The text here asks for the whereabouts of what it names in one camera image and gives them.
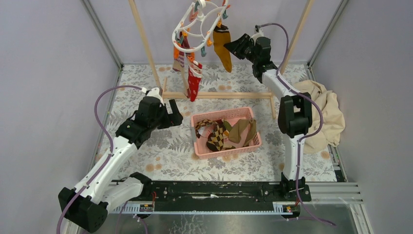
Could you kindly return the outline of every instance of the pink basket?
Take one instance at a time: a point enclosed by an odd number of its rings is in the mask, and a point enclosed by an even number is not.
[[[194,141],[195,154],[200,159],[221,157],[221,156],[232,155],[232,154],[248,153],[248,152],[252,152],[258,149],[262,145],[263,142],[261,141],[260,134],[257,132],[254,139],[249,143],[249,146],[247,147],[242,147],[242,144],[244,141],[241,140],[240,144],[234,144],[234,146],[236,146],[237,149],[212,152],[207,147],[207,138],[196,137],[194,126],[197,122],[202,121],[204,119],[219,120],[223,118],[225,118],[231,125],[234,125],[240,119],[254,118],[254,113],[252,112],[251,108],[242,107],[242,108],[236,108],[236,109],[231,109],[231,110],[215,111],[215,112],[208,112],[204,114],[193,115],[191,117],[192,138]],[[241,135],[241,138],[245,139],[246,134],[247,134],[247,131],[244,131],[243,134]]]

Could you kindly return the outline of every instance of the floral mat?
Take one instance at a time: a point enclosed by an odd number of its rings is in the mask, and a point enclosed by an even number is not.
[[[171,65],[157,65],[156,69],[161,83],[168,77],[168,91],[183,91],[181,75],[173,71]],[[288,82],[295,83],[306,80],[307,73],[304,65],[288,65],[284,77]],[[125,65],[119,85],[156,86],[149,65]],[[268,89],[252,76],[250,65],[233,65],[232,73],[226,72],[223,66],[206,65],[200,91],[268,92]],[[106,126],[112,137],[119,125],[137,110],[142,97],[142,93],[130,88],[116,91]],[[115,179],[141,172],[153,180],[280,181],[284,168],[284,144],[277,121],[272,119],[269,100],[197,99],[190,102],[177,99],[176,103],[184,116],[182,125],[153,131],[138,153],[120,168]],[[200,160],[194,153],[190,132],[191,115],[246,106],[254,112],[257,131],[263,140],[262,147],[252,153]],[[102,157],[108,147],[109,141],[104,136],[96,160]],[[327,148],[317,154],[304,155],[302,166],[307,181],[336,181]]]

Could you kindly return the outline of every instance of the wooden drying rack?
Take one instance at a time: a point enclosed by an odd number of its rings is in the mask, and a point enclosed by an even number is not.
[[[297,44],[298,38],[300,37],[300,33],[304,27],[305,21],[307,20],[307,16],[311,10],[311,7],[313,6],[314,0],[307,0],[307,3],[304,7],[304,10],[302,12],[302,15],[300,17],[300,21],[298,22],[298,25],[296,27],[296,30],[294,32],[294,35],[291,39],[290,45],[289,45],[289,51],[287,54],[287,57],[285,59],[285,63],[283,66],[280,68],[281,74],[284,73],[284,70],[288,64],[288,61],[290,60],[290,57],[294,51],[294,48]],[[187,99],[187,96],[185,95],[184,92],[188,89],[188,83],[187,80],[185,79],[185,72],[181,72],[181,77],[182,81],[184,83],[184,91],[183,92],[168,92],[167,88],[167,82],[168,78],[165,78],[164,84],[161,85],[161,82],[159,80],[158,73],[155,68],[155,63],[153,62],[153,57],[152,53],[150,52],[149,48],[149,43],[148,43],[148,38],[146,36],[141,18],[139,16],[138,9],[135,4],[135,0],[129,0],[129,5],[131,6],[132,14],[136,22],[136,26],[138,27],[139,34],[141,36],[141,40],[143,42],[143,46],[145,48],[145,53],[146,56],[148,57],[149,65],[150,68],[152,69],[153,77],[155,78],[156,85],[159,87],[162,87],[163,93],[162,93],[162,98],[164,99]],[[271,102],[271,112],[272,112],[272,117],[277,118],[277,112],[275,110],[275,103],[274,103],[274,94],[271,92],[263,92],[263,93],[251,93],[251,92],[198,92],[198,96],[196,97],[197,99],[217,99],[217,98],[224,98],[224,99],[243,99],[243,98],[251,98],[251,99],[269,99]]]

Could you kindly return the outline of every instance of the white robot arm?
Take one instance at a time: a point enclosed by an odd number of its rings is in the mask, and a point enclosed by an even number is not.
[[[248,59],[252,62],[252,70],[255,78],[267,86],[280,101],[278,126],[284,134],[285,165],[280,184],[284,188],[285,196],[290,196],[305,187],[304,173],[298,167],[298,158],[302,158],[304,146],[303,136],[308,133],[312,124],[311,100],[309,93],[300,93],[290,85],[274,65],[271,59],[271,40],[264,37],[259,26],[255,27],[253,36],[244,34],[238,40],[224,45],[224,47],[239,59]]]
[[[183,117],[175,100],[169,101],[172,114],[168,114],[159,88],[149,91],[143,88],[142,91],[146,96],[140,101],[138,110],[116,131],[113,152],[108,149],[73,189],[63,188],[58,195],[62,211],[70,205],[64,217],[90,233],[100,228],[110,211],[142,193],[144,177],[128,177],[108,190],[109,183],[125,161],[137,153],[153,130],[182,124]]]

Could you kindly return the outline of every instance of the beige cloth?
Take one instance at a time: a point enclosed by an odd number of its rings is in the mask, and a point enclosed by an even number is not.
[[[338,108],[337,95],[333,91],[327,91],[325,86],[312,80],[306,80],[294,84],[300,92],[308,92],[311,99],[316,102],[322,111],[324,124],[317,135],[305,139],[304,153],[314,154],[319,152],[328,144],[338,146],[340,133],[345,128],[343,113]],[[320,116],[317,109],[312,105],[313,124],[308,134],[316,131],[320,126]]]

